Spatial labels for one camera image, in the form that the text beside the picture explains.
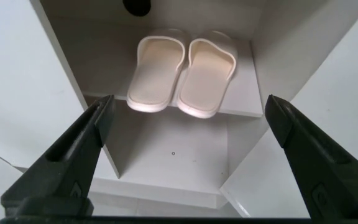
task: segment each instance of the cabinet back panel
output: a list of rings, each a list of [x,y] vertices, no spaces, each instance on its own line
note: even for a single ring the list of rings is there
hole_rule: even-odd
[[[88,19],[129,26],[176,28],[199,34],[216,29],[250,39],[265,0],[152,0],[144,17],[130,14],[122,0],[44,0],[49,16]]]

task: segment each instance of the slipper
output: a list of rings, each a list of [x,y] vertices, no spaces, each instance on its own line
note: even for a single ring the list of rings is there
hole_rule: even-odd
[[[171,102],[186,57],[188,36],[176,29],[155,30],[137,46],[137,67],[127,93],[130,108],[158,112]]]
[[[189,69],[177,105],[197,118],[218,112],[237,64],[237,49],[226,34],[209,31],[190,43]]]

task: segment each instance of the cabinet shelf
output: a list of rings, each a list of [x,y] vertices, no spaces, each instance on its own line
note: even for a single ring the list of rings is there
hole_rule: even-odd
[[[220,195],[229,173],[225,114],[207,120],[174,108],[149,114],[116,105],[106,146],[121,181]]]
[[[150,29],[61,18],[51,23],[83,94],[115,95],[118,100],[127,100],[136,68],[137,44]],[[219,113],[259,118],[263,111],[250,44],[240,40],[236,44],[238,65]],[[185,67],[178,85],[186,71]],[[175,91],[170,106],[177,106],[176,98]]]

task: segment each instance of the small hole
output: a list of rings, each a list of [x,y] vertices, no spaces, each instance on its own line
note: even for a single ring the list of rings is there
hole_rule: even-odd
[[[134,16],[146,16],[152,7],[150,0],[122,0],[125,8]]]

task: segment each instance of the black object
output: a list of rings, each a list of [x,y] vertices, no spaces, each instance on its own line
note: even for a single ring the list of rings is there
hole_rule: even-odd
[[[150,0],[122,0],[125,8],[134,16],[146,16],[152,7]]]
[[[358,160],[279,97],[269,96],[265,116],[284,148],[310,217],[358,219]]]
[[[311,220],[358,223],[358,161],[283,99],[270,95],[265,115],[284,148]],[[113,96],[93,103],[4,193],[1,204],[6,217],[0,223],[311,222],[310,219],[91,217],[93,206],[87,196],[113,117]]]

